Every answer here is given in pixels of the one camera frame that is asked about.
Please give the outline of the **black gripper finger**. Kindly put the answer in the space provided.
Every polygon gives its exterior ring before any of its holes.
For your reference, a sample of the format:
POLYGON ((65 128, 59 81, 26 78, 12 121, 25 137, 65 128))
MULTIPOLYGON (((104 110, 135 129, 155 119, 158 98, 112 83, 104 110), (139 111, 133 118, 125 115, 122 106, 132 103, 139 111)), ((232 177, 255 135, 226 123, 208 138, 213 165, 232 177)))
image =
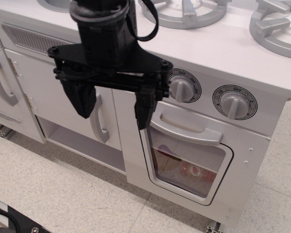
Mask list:
POLYGON ((146 129, 151 122, 157 101, 155 90, 150 87, 143 87, 136 93, 136 103, 134 106, 135 117, 139 130, 146 129))
POLYGON ((95 86, 68 79, 62 79, 61 84, 77 113, 83 118, 88 118, 97 100, 95 86))

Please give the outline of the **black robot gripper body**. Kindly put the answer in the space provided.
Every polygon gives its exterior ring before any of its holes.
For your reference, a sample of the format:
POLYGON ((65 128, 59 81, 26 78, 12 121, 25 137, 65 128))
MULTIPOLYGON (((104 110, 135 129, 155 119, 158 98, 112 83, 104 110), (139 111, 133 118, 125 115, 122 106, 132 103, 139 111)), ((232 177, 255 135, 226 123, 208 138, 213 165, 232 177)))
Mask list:
POLYGON ((155 90, 156 101, 169 96, 172 63, 142 49, 130 21, 103 26, 79 24, 79 33, 79 44, 48 49, 56 64, 56 79, 134 93, 150 87, 155 90))

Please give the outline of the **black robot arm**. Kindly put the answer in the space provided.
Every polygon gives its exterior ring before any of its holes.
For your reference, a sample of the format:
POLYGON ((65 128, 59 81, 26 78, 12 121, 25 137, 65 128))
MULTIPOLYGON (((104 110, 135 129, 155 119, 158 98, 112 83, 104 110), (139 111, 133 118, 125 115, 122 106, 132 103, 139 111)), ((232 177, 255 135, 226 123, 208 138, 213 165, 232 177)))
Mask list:
POLYGON ((97 102, 96 86, 134 92, 137 125, 150 125, 157 103, 169 96, 171 62, 139 45, 153 39, 158 26, 144 37, 137 35, 132 0, 73 0, 69 5, 77 23, 79 44, 53 46, 49 57, 54 74, 77 113, 88 118, 97 102))

